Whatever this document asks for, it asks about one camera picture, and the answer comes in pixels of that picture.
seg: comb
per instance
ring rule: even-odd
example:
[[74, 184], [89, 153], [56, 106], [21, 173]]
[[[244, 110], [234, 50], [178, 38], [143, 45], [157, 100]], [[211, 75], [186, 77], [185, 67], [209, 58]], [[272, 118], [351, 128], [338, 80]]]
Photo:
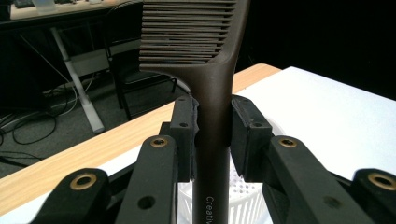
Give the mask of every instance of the comb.
[[193, 223], [227, 223], [233, 74], [248, 0], [144, 0], [140, 70], [176, 77], [198, 103]]

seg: comb teeth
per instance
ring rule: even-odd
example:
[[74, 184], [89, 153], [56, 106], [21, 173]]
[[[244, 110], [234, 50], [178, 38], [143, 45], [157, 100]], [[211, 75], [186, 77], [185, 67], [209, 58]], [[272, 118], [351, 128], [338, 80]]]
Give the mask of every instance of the comb teeth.
[[141, 63], [207, 63], [222, 50], [235, 4], [235, 0], [144, 0]]

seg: screw hole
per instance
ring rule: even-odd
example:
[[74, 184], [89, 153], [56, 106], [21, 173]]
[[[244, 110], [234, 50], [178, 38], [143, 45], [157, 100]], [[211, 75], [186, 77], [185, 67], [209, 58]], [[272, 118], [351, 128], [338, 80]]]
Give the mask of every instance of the screw hole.
[[70, 188], [74, 190], [82, 190], [91, 187], [96, 182], [96, 175], [91, 173], [81, 174], [76, 176], [70, 182]]
[[396, 180], [378, 173], [372, 173], [368, 176], [370, 182], [380, 187], [381, 189], [396, 190]]
[[326, 203], [326, 205], [330, 208], [338, 209], [339, 207], [341, 207], [340, 201], [338, 201], [334, 197], [326, 196], [323, 198], [323, 202]]
[[139, 208], [143, 209], [143, 210], [152, 208], [152, 206], [154, 206], [154, 204], [155, 204], [155, 199], [154, 199], [154, 197], [151, 197], [151, 196], [143, 197], [137, 203]]
[[168, 141], [164, 138], [156, 138], [150, 144], [152, 147], [164, 147], [168, 144]]
[[284, 147], [296, 147], [297, 143], [289, 138], [281, 138], [279, 144]]

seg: wall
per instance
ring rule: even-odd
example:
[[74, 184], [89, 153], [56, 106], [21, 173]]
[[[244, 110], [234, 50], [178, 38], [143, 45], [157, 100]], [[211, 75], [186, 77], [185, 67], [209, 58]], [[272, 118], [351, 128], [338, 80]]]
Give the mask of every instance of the wall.
[[390, 2], [252, 0], [241, 53], [241, 67], [296, 66], [396, 100]]

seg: chair backrest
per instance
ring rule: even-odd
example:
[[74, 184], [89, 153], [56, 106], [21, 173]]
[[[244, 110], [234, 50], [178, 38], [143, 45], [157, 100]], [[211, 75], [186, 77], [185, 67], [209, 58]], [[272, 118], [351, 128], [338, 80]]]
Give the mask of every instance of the chair backrest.
[[142, 29], [142, 1], [122, 3], [107, 12], [104, 36], [108, 45], [140, 39]]

